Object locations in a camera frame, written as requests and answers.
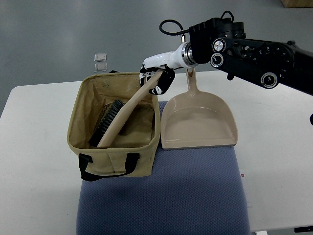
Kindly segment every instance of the black bag handle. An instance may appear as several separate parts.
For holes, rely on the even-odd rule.
[[[82,175],[82,179],[86,181],[96,181],[100,180],[103,178],[112,178],[112,177],[119,177],[119,176],[124,176],[132,173],[137,166],[137,162],[140,158],[139,153],[128,153],[126,156],[126,161],[125,161],[125,173],[122,173],[120,175],[94,175],[91,173],[86,172],[86,168],[88,166],[88,163],[93,163],[92,157],[90,155],[86,155],[83,153],[80,153],[78,155],[78,165],[80,169],[80,173]]]

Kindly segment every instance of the blue cushion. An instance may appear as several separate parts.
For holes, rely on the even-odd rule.
[[[76,231],[249,235],[234,148],[163,150],[160,144],[151,176],[83,181]]]

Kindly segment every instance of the black cable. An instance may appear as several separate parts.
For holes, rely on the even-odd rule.
[[[180,28],[180,32],[176,32],[176,33],[171,33],[171,32],[167,32],[165,31],[162,26],[165,24],[165,23],[168,23],[168,22],[171,22],[171,23],[175,23],[179,26]],[[162,33],[166,34],[166,35],[170,35],[170,36],[178,36],[178,35],[182,35],[182,34],[185,34],[185,33],[189,33],[189,29],[186,29],[186,30],[183,30],[184,28],[182,27],[182,25],[176,21],[176,20],[164,20],[160,23],[160,26],[159,26],[159,29]]]
[[[231,16],[231,22],[233,23],[234,22],[234,15],[230,11],[224,11],[224,13],[220,17],[220,19],[222,19],[226,13],[228,13]]]

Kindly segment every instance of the robotic arm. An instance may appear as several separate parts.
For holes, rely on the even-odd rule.
[[[231,18],[224,18],[226,13]],[[175,51],[144,60],[140,70],[141,85],[158,68],[166,69],[167,74],[172,71],[173,75],[177,68],[210,63],[226,72],[228,80],[236,76],[266,89],[282,83],[313,95],[313,53],[301,50],[294,41],[278,43],[246,39],[244,23],[235,23],[229,11],[220,18],[211,18],[188,30],[168,34],[186,32],[190,35],[190,42],[182,43]],[[173,79],[173,76],[171,79],[162,76],[156,88],[149,92],[165,93]]]

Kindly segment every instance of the white table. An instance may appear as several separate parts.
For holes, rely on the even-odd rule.
[[[198,72],[198,87],[230,106],[246,174],[252,231],[313,225],[313,97],[279,85],[266,90],[221,71]],[[20,86],[0,118],[0,234],[75,234],[81,186],[67,145],[80,82]],[[177,74],[160,101],[187,90]]]

